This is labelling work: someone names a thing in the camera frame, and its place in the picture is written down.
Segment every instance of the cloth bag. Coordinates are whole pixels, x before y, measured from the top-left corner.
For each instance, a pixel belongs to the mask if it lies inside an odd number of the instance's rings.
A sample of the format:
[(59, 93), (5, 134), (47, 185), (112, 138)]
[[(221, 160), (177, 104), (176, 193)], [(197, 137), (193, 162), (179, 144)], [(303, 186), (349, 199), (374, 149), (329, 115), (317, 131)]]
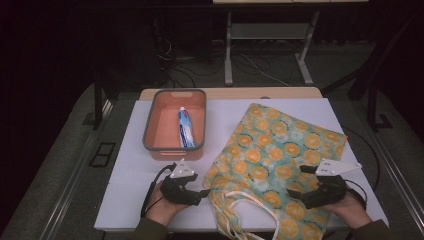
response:
[(347, 137), (314, 126), (276, 109), (252, 103), (225, 148), (206, 174), (218, 231), (230, 239), (261, 239), (244, 232), (233, 206), (247, 201), (276, 221), (273, 239), (321, 239), (328, 213), (306, 209), (287, 189), (318, 188), (314, 174), (300, 165), (317, 166), (322, 158), (340, 160)]

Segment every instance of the white table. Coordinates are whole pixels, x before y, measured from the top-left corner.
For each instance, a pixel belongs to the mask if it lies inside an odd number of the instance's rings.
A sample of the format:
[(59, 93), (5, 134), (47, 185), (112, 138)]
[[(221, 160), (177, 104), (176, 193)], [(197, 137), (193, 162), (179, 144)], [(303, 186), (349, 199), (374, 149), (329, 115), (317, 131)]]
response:
[[(225, 143), (244, 115), (250, 103), (262, 103), (274, 107), (293, 117), (302, 119), (330, 130), (342, 132), (340, 124), (328, 102), (324, 98), (314, 99), (208, 99), (206, 108), (206, 140), (204, 155), (189, 166), (199, 174), (195, 182), (186, 188), (193, 191), (203, 189), (204, 176), (214, 159), (222, 151)], [(94, 227), (103, 231), (132, 231), (140, 218), (140, 209), (150, 183), (156, 174), (169, 161), (157, 161), (151, 158), (143, 147), (142, 137), (151, 106), (151, 100), (137, 101), (119, 151), (109, 185)], [(357, 160), (346, 144), (342, 161), (356, 163)], [(378, 203), (362, 170), (342, 175), (361, 185), (368, 195), (368, 213), (373, 220), (387, 218)], [(243, 219), (242, 227), (247, 231), (274, 231), (275, 222), (263, 209), (249, 204), (238, 204), (235, 211)], [(193, 206), (179, 213), (169, 226), (174, 232), (216, 231), (215, 219), (209, 199), (202, 199), (199, 206)], [(337, 217), (331, 216), (329, 229), (346, 228)]]

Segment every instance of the blue toothpaste tube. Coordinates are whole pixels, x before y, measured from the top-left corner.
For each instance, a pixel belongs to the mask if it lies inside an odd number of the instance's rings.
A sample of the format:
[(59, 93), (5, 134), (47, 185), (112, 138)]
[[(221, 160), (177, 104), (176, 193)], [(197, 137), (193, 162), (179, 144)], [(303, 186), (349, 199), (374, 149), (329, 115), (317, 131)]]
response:
[(181, 147), (195, 147), (193, 135), (191, 134), (191, 121), (188, 112), (184, 107), (178, 112), (178, 120), (180, 122), (180, 140)]

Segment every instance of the desk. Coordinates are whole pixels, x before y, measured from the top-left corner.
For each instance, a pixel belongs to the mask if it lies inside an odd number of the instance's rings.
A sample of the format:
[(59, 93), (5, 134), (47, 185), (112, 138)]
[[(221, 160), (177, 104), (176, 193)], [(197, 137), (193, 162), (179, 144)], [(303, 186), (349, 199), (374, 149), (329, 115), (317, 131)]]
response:
[[(331, 2), (367, 2), (368, 0), (213, 0), (214, 4), (264, 4), (264, 3), (331, 3)], [(233, 24), (231, 12), (227, 15), (227, 37), (225, 52), (225, 84), (233, 85), (231, 64), (232, 39), (303, 39), (303, 48), (295, 54), (296, 63), (305, 84), (313, 84), (311, 75), (305, 63), (306, 53), (312, 41), (319, 11), (315, 11), (307, 23)]]
[[(342, 132), (328, 100), (322, 98), (319, 90), (313, 87), (210, 88), (203, 90), (208, 96), (206, 140), (203, 157), (189, 162), (189, 166), (199, 174), (195, 182), (190, 182), (186, 186), (187, 189), (193, 191), (203, 189), (201, 184), (207, 170), (224, 148), (226, 141), (252, 102), (262, 103), (304, 121)], [(156, 91), (153, 89), (143, 91), (140, 101), (137, 101), (134, 106), (94, 226), (98, 230), (108, 232), (134, 230), (139, 222), (141, 205), (151, 181), (165, 165), (171, 163), (153, 160), (142, 144), (151, 99)], [(273, 99), (258, 99), (262, 96)], [(348, 143), (343, 152), (342, 161), (357, 162)], [(387, 224), (387, 218), (363, 172), (355, 170), (343, 174), (343, 177), (354, 180), (367, 191), (371, 218), (383, 219)], [(235, 207), (235, 211), (241, 219), (250, 219), (242, 221), (242, 227), (247, 231), (270, 232), (275, 229), (274, 220), (263, 209), (240, 203)], [(328, 227), (334, 230), (346, 228), (344, 223), (335, 216), (331, 216)], [(215, 219), (209, 199), (202, 199), (199, 206), (190, 207), (179, 213), (170, 224), (169, 229), (174, 232), (215, 232)]]

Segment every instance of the human hand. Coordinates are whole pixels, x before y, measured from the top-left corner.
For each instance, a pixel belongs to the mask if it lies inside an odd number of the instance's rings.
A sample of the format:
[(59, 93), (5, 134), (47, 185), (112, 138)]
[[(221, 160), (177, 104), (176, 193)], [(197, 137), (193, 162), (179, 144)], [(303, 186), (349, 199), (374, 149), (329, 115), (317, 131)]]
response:
[(357, 229), (372, 222), (371, 218), (362, 207), (362, 204), (349, 191), (347, 191), (345, 197), (337, 203), (328, 204), (320, 208), (334, 213), (351, 229)]
[(146, 218), (168, 226), (177, 213), (189, 206), (168, 201), (160, 191), (161, 185), (162, 181), (156, 184), (152, 192), (147, 207)]

